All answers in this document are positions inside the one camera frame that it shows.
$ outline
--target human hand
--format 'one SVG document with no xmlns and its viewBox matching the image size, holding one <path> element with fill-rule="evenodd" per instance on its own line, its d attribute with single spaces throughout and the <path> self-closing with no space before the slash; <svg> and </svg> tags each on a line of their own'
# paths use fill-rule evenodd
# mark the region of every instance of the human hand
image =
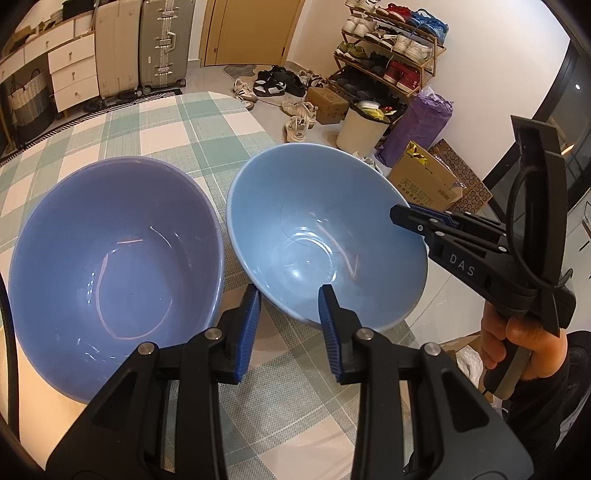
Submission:
<svg viewBox="0 0 591 480">
<path fill-rule="evenodd" d="M 480 358 L 488 370 L 493 370 L 505 359 L 506 349 L 503 340 L 532 350 L 522 380 L 547 378 L 554 375 L 562 366 L 568 344 L 566 331 L 560 329 L 560 338 L 546 332 L 539 322 L 528 318 L 511 317 L 504 319 L 490 303 L 484 305 L 480 321 Z"/>
</svg>

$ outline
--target black sleeve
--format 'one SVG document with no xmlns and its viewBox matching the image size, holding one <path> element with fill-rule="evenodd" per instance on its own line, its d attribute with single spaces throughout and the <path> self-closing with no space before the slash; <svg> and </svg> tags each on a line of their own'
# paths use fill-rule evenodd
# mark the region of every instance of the black sleeve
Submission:
<svg viewBox="0 0 591 480">
<path fill-rule="evenodd" d="M 569 384 L 569 356 L 552 377 L 520 381 L 511 396 L 507 424 L 539 470 L 560 436 L 563 401 Z"/>
</svg>

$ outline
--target red shoe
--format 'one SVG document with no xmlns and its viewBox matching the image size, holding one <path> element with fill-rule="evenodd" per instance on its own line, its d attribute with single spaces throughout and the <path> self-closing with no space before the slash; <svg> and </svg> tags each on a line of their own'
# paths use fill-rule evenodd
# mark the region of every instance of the red shoe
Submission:
<svg viewBox="0 0 591 480">
<path fill-rule="evenodd" d="M 402 63 L 398 66 L 398 70 L 402 72 L 402 76 L 399 78 L 396 87 L 401 89 L 407 95 L 413 93 L 413 91 L 421 85 L 421 72 Z"/>
<path fill-rule="evenodd" d="M 413 15 L 413 12 L 408 7 L 399 7 L 396 4 L 388 4 L 388 8 L 378 8 L 376 12 L 399 22 L 406 22 L 406 19 L 411 18 Z"/>
<path fill-rule="evenodd" d="M 404 67 L 402 63 L 399 61 L 391 61 L 388 64 L 388 68 L 386 69 L 386 73 L 384 74 L 384 80 L 390 82 L 392 85 L 396 85 L 400 78 L 402 78 L 403 70 L 400 67 Z"/>
</svg>

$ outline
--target blue bowl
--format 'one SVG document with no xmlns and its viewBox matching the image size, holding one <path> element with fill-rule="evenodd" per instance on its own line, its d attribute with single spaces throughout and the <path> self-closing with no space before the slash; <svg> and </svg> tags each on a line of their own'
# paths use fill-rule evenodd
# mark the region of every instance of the blue bowl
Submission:
<svg viewBox="0 0 591 480">
<path fill-rule="evenodd" d="M 222 273 L 219 222 L 190 177 L 150 158 L 101 161 L 58 183 L 22 229 L 17 337 L 51 386 L 87 403 L 140 343 L 208 328 Z"/>
<path fill-rule="evenodd" d="M 245 271 L 291 317 L 319 325 L 318 289 L 384 331 L 416 306 L 427 279 L 423 237 L 390 221 L 408 205 L 392 184 L 334 148 L 284 144 L 254 156 L 226 205 Z"/>
</svg>

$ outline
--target person's arm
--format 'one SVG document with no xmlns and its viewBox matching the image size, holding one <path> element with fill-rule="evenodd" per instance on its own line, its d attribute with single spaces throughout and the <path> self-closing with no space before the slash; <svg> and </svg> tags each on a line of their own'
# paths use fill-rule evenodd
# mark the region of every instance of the person's arm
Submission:
<svg viewBox="0 0 591 480">
<path fill-rule="evenodd" d="M 505 338 L 533 352 L 510 398 L 507 423 L 539 470 L 560 435 L 569 380 L 566 331 L 561 330 L 557 338 L 533 320 L 512 317 L 507 321 L 489 303 L 485 304 L 480 326 L 480 357 L 487 369 L 494 369 L 505 358 Z"/>
</svg>

